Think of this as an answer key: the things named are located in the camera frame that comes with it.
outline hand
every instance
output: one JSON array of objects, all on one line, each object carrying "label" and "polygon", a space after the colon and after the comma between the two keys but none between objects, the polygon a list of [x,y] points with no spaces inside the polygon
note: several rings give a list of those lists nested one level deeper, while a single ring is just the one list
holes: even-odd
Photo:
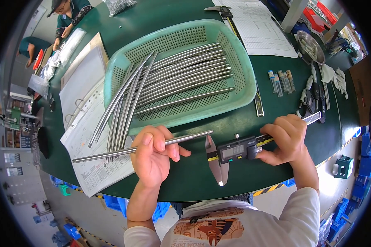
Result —
[{"label": "hand", "polygon": [[53,50],[54,51],[57,51],[59,49],[59,45],[60,45],[60,39],[57,37],[55,39],[55,42],[54,42],[54,47],[53,47]]},{"label": "hand", "polygon": [[191,152],[178,144],[165,146],[165,140],[173,138],[165,126],[146,126],[136,136],[132,147],[137,146],[132,153],[133,168],[141,182],[147,188],[160,186],[169,174],[169,158],[177,162],[180,155],[188,157]]},{"label": "hand", "polygon": [[73,24],[70,23],[70,25],[64,29],[64,31],[62,33],[62,38],[65,38],[65,37],[69,36],[72,29],[73,29]]},{"label": "hand", "polygon": [[306,122],[297,115],[288,114],[276,118],[273,124],[264,125],[260,132],[272,136],[278,147],[273,152],[262,150],[256,158],[270,165],[302,161],[306,155],[309,157],[304,144],[306,130]]},{"label": "hand", "polygon": [[32,64],[32,58],[29,58],[28,60],[28,63],[26,64],[26,68],[30,67],[30,65]]}]

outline jeans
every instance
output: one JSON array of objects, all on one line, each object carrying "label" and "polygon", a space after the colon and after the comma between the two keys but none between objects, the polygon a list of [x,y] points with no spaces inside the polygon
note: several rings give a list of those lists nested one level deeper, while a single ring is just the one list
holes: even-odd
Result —
[{"label": "jeans", "polygon": [[[245,201],[245,202],[250,203],[250,205],[253,205],[253,193],[250,192],[250,193],[242,194],[238,196],[230,196],[227,198],[223,198],[221,200]],[[176,214],[179,216],[179,219],[180,219],[181,216],[183,215],[183,208],[194,205],[195,203],[198,203],[198,202],[171,202],[170,204],[176,210]]]}]

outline black cap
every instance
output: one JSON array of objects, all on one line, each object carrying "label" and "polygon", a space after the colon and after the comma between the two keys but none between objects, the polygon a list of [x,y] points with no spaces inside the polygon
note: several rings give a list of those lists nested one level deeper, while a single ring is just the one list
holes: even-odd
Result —
[{"label": "black cap", "polygon": [[52,0],[52,4],[51,4],[51,12],[47,15],[47,17],[50,17],[52,15],[52,13],[55,12],[55,10],[60,6],[60,4],[62,3],[62,0]]}]

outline metal bowl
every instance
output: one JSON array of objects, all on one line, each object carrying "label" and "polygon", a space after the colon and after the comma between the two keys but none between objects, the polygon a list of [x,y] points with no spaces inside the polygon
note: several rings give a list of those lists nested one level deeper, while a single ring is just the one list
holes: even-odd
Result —
[{"label": "metal bowl", "polygon": [[318,64],[324,64],[326,62],[326,57],[324,56],[322,48],[310,34],[299,30],[297,32],[297,37],[298,50],[304,59],[308,62],[315,61]]}]

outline white shirt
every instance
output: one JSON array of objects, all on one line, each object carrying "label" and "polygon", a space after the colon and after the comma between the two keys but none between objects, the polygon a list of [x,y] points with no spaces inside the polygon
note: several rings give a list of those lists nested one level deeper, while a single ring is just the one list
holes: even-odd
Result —
[{"label": "white shirt", "polygon": [[183,209],[182,218],[166,233],[162,243],[153,230],[144,226],[126,230],[124,242],[125,246],[132,247],[208,247],[218,244],[315,247],[319,210],[319,196],[312,188],[295,191],[279,219],[258,211],[247,202],[210,200]]}]

